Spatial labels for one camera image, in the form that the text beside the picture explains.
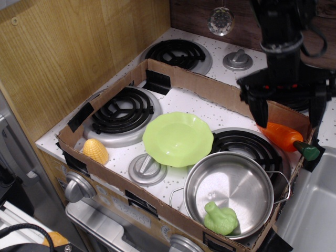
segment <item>cardboard box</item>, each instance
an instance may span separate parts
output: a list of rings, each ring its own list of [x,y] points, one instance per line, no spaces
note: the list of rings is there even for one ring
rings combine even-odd
[[[139,199],[149,204],[156,211],[159,220],[163,219],[168,221],[177,229],[182,230],[191,237],[194,237],[199,244],[203,243],[210,245],[215,243],[219,247],[224,247],[223,251],[257,251],[267,233],[276,222],[279,211],[282,208],[281,204],[274,207],[272,215],[267,223],[264,225],[256,242],[250,247],[246,247],[239,243],[239,241],[230,240],[222,235],[218,235],[203,225],[192,220],[188,216],[173,209],[165,204],[152,194],[148,193],[144,188],[137,186],[133,182],[122,177],[103,165],[95,162],[89,157],[83,155],[74,147],[77,141],[82,137],[83,126],[82,123],[86,118],[92,116],[98,111],[105,103],[112,97],[120,92],[124,87],[130,83],[135,86],[146,80],[146,71],[154,71],[169,76],[170,84],[172,87],[186,88],[193,91],[210,101],[216,102],[225,108],[238,112],[243,116],[253,119],[249,107],[244,102],[240,101],[240,90],[236,87],[224,84],[214,79],[183,70],[178,67],[172,67],[164,63],[148,59],[132,71],[127,73],[124,77],[116,81],[112,86],[102,92],[99,96],[87,103],[75,116],[70,120],[68,125],[62,129],[57,135],[59,145],[63,151],[84,164],[90,175],[101,178],[106,183],[118,188],[121,192],[131,192]],[[268,102],[269,106],[269,121],[280,123],[289,126],[299,131],[305,141],[310,142],[314,130],[311,128],[309,118],[301,113],[297,113],[285,106],[276,102]],[[302,167],[302,159],[297,164],[295,171],[292,174],[291,180],[293,181]]]

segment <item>wooden wall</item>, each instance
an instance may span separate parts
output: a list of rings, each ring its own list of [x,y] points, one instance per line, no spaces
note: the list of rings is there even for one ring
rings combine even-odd
[[[207,28],[210,12],[226,3],[235,16],[235,27],[226,36],[212,34]],[[171,26],[194,34],[224,41],[234,45],[260,49],[261,31],[250,8],[249,0],[170,0]],[[304,62],[336,69],[336,1],[319,0],[318,16],[313,23],[326,36],[328,50],[322,58],[311,59],[302,56]],[[304,32],[304,43],[313,53],[322,47],[322,40],[311,32]]]
[[[38,140],[170,27],[168,0],[21,0],[0,11],[0,88]]]

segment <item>silver knob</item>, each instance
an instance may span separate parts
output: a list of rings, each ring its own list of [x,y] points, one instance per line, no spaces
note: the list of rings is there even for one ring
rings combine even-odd
[[[226,55],[223,59],[223,65],[232,71],[244,71],[253,65],[253,60],[244,50],[239,49],[237,52]]]
[[[80,201],[82,198],[93,198],[96,195],[95,189],[81,175],[75,172],[68,172],[68,185],[65,189],[65,198],[72,203]]]
[[[152,186],[165,178],[167,166],[159,164],[148,154],[142,154],[132,160],[128,172],[130,178],[138,185]]]
[[[204,252],[197,244],[182,235],[172,235],[170,245],[169,252]]]

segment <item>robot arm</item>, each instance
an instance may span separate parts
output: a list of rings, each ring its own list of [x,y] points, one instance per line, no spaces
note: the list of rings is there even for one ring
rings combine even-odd
[[[240,98],[261,127],[268,120],[267,100],[283,104],[306,100],[313,127],[321,123],[326,102],[336,96],[336,71],[313,68],[300,59],[300,52],[319,57],[327,49],[323,34],[311,25],[316,15],[315,0],[250,0],[262,32],[260,46],[267,68],[237,80]],[[323,49],[310,55],[303,45],[302,30],[311,29],[323,39]]]

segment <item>black tape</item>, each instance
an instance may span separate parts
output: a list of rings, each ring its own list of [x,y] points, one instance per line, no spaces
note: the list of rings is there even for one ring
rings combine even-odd
[[[77,114],[68,122],[72,132],[75,132],[85,119],[94,111],[93,106],[88,102],[86,103]]]
[[[170,77],[162,73],[146,70],[146,84],[143,88],[166,95],[172,88]]]
[[[75,159],[73,156],[71,156],[69,153],[63,151],[63,155],[65,158],[65,161],[67,162],[67,165],[77,171],[80,172],[81,174],[85,175],[86,177],[90,177],[90,174],[88,172],[88,169],[86,167],[86,164],[79,161],[78,159]]]
[[[235,252],[236,248],[203,232],[203,243],[213,252]]]
[[[290,252],[293,248],[271,228],[257,252]]]
[[[138,196],[136,196],[135,194],[131,193],[128,190],[125,190],[125,195],[128,199],[129,205],[138,206],[139,208],[147,211],[148,213],[154,215],[156,218],[159,219],[159,215],[157,214],[158,212],[154,206],[150,205],[148,202],[142,200],[141,198],[139,198]]]
[[[315,160],[312,160],[312,161],[307,161],[306,159],[304,159],[303,161],[303,168],[309,172],[313,172],[315,167],[318,165],[318,163],[320,162],[321,158],[322,158],[322,155],[324,154],[325,152],[325,148],[321,147],[319,144],[318,144],[319,140],[313,136],[312,138],[312,141],[311,141],[311,145],[315,146],[319,151],[320,151],[320,154],[319,156],[315,159]]]

